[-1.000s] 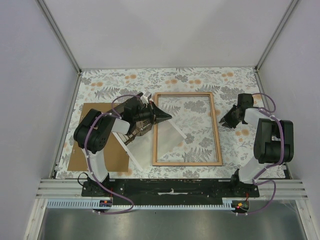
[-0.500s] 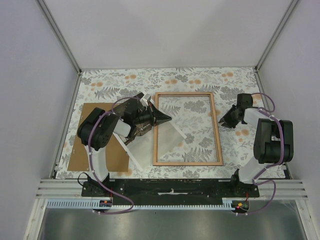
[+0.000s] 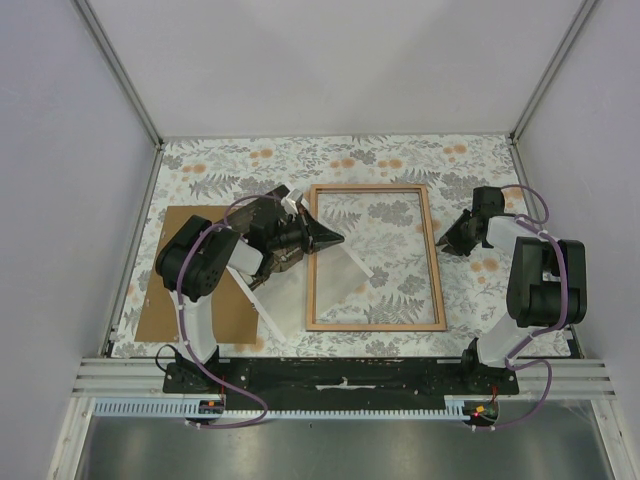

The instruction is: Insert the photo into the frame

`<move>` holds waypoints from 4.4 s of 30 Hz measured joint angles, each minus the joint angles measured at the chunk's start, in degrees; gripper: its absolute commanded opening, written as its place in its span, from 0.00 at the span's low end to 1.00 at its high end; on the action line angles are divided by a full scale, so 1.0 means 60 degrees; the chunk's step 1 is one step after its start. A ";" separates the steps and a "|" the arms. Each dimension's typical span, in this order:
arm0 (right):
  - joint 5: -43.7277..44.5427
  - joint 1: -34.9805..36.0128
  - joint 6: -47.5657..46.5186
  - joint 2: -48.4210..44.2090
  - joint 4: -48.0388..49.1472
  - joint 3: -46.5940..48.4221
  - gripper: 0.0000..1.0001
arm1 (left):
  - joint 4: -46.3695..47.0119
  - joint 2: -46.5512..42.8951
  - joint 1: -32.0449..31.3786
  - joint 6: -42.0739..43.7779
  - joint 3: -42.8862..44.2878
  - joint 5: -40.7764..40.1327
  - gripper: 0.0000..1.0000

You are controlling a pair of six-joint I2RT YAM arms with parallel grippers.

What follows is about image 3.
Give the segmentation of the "wooden picture frame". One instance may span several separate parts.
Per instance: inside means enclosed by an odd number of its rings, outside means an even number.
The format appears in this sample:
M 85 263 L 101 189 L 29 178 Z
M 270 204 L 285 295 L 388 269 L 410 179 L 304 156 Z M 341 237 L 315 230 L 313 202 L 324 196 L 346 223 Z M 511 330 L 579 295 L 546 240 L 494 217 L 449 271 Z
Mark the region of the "wooden picture frame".
M 426 186 L 315 184 L 310 211 L 341 234 L 367 279 L 342 287 L 329 307 L 322 294 L 345 279 L 347 264 L 328 251 L 308 259 L 306 328 L 318 332 L 444 332 L 447 319 Z

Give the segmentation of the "printed pier photo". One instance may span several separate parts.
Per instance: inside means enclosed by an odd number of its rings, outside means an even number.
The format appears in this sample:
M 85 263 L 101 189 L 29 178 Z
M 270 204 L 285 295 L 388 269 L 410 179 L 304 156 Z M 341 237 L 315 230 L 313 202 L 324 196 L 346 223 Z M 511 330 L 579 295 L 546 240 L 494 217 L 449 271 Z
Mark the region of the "printed pier photo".
M 313 293 L 318 314 L 337 306 L 373 276 L 373 271 L 344 244 L 329 247 L 317 255 L 297 252 L 289 258 L 288 263 L 277 261 L 275 271 L 257 286 L 252 284 L 253 277 L 233 266 L 227 267 L 273 336 L 283 343 L 306 331 L 308 266 L 311 260 L 317 266 Z

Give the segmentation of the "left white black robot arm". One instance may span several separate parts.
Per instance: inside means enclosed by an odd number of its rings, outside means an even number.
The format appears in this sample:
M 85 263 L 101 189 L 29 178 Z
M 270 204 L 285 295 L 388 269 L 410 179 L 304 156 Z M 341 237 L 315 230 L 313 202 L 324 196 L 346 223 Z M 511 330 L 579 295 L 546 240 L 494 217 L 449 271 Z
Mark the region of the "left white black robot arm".
M 169 291 L 176 311 L 180 354 L 192 361 L 185 373 L 198 392 L 219 384 L 220 368 L 210 362 L 218 352 L 213 329 L 213 292 L 229 269 L 258 286 L 282 269 L 277 255 L 291 252 L 287 269 L 305 255 L 339 245 L 345 237 L 314 219 L 306 209 L 296 214 L 255 213 L 244 231 L 191 216 L 160 251 L 155 271 Z

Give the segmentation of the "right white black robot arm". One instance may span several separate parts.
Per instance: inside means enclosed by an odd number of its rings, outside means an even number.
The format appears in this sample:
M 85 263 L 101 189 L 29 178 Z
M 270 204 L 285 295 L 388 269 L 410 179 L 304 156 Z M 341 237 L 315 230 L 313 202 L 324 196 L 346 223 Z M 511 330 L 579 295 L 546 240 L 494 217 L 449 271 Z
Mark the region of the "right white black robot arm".
M 538 219 L 506 211 L 505 189 L 473 190 L 465 209 L 437 242 L 448 254 L 468 257 L 480 245 L 511 257 L 507 313 L 463 352 L 458 381 L 467 392 L 483 392 L 493 370 L 511 370 L 513 361 L 536 338 L 583 321 L 587 311 L 586 251 L 582 242 L 558 239 L 544 225 L 550 212 L 535 190 L 521 185 L 543 208 Z

